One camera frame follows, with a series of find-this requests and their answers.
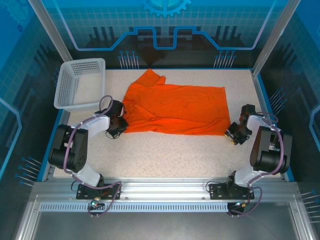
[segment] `vertical metal post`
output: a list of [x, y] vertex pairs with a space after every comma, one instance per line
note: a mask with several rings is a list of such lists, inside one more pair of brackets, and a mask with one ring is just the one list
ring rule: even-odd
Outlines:
[[288, 0], [288, 3], [284, 7], [283, 12], [281, 13], [278, 21], [276, 22], [268, 40], [266, 41], [260, 55], [258, 56], [253, 66], [253, 69], [252, 69], [253, 76], [257, 76], [260, 73], [262, 67], [266, 63], [269, 55], [271, 54], [276, 43], [278, 42], [279, 38], [284, 32], [289, 20], [294, 14], [299, 3], [300, 3], [300, 0]]
[[41, 0], [28, 0], [64, 62], [72, 61], [70, 52]]

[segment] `gear graphic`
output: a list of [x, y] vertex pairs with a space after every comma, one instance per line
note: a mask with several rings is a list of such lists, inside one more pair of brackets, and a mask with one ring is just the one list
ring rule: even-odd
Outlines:
[[150, 14], [166, 18], [168, 15], [173, 17], [174, 14], [180, 14], [180, 10], [187, 9], [186, 5], [191, 4], [191, 0], [142, 0], [142, 4]]
[[0, 0], [0, 7], [6, 7], [10, 16], [20, 25], [24, 23], [29, 15], [27, 0]]

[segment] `ventilation slot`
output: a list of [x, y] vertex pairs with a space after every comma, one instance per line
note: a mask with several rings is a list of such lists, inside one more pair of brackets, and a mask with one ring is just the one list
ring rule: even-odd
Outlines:
[[[88, 202], [46, 202], [42, 203], [40, 207], [41, 212], [87, 212]], [[103, 212], [106, 209], [106, 205], [99, 207], [96, 210], [91, 211], [92, 213]], [[115, 202], [109, 212], [113, 213], [178, 213], [178, 212], [227, 212], [228, 204], [225, 202], [168, 202], [168, 203], [157, 203], [157, 202]]]

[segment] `metal floor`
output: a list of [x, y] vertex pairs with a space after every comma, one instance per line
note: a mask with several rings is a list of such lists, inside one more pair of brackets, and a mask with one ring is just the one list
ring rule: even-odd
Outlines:
[[288, 205], [262, 203], [250, 217], [226, 213], [41, 212], [33, 240], [270, 240], [297, 239]]

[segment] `aluminum frame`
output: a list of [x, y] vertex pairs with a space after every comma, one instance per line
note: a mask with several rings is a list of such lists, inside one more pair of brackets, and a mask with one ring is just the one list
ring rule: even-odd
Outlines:
[[[48, 33], [64, 62], [71, 61], [72, 57], [63, 42], [57, 28], [50, 18], [46, 8], [40, 0], [29, 0], [36, 15]], [[263, 97], [257, 76], [295, 12], [300, 0], [289, 0], [278, 22], [276, 23], [266, 45], [262, 49], [254, 67], [253, 82], [256, 87], [261, 107], [266, 110], [267, 105]], [[68, 120], [68, 116], [60, 120], [61, 123]], [[45, 171], [46, 181], [50, 173], [48, 165]], [[106, 182], [123, 181], [120, 200], [117, 202], [193, 202], [205, 203], [210, 200], [209, 193], [205, 190], [208, 181], [223, 183], [225, 178], [106, 178]], [[75, 192], [70, 189], [71, 179], [50, 178], [47, 182], [36, 182], [24, 211], [24, 215], [18, 229], [16, 240], [30, 240], [36, 229], [41, 203], [79, 203], [88, 202], [76, 200]], [[290, 203], [293, 220], [297, 228], [298, 237], [302, 240], [314, 240], [316, 235], [313, 232], [306, 209], [301, 200], [301, 195], [296, 182], [285, 182], [281, 178], [264, 178], [257, 183], [263, 190], [263, 202], [287, 202]], [[216, 200], [216, 202], [236, 202]]]
[[[107, 183], [122, 181], [120, 200], [116, 203], [231, 203], [236, 200], [210, 200], [205, 190], [208, 181], [223, 183], [225, 178], [106, 178]], [[16, 240], [30, 240], [36, 230], [39, 210], [43, 203], [89, 203], [89, 200], [76, 200], [76, 193], [71, 191], [72, 179], [59, 179], [48, 182], [36, 182], [32, 188]], [[280, 178], [263, 178], [256, 183], [262, 187], [263, 203], [289, 203], [301, 240], [315, 240], [304, 203], [296, 182], [286, 182]], [[255, 192], [256, 202], [259, 191]]]
[[72, 61], [70, 52], [67, 49], [60, 33], [58, 32], [54, 22], [52, 21], [47, 9], [41, 0], [28, 0], [35, 14], [39, 18], [46, 33], [49, 35], [56, 50], [60, 54], [64, 62]]
[[295, 13], [301, 0], [288, 0], [286, 6], [284, 7], [278, 21], [276, 22], [268, 40], [263, 46], [260, 55], [258, 56], [254, 66], [253, 66], [253, 76], [257, 77], [260, 73], [262, 67], [265, 65], [268, 57], [270, 56], [272, 50], [277, 44], [279, 38], [283, 34], [288, 22], [290, 21], [292, 15]]

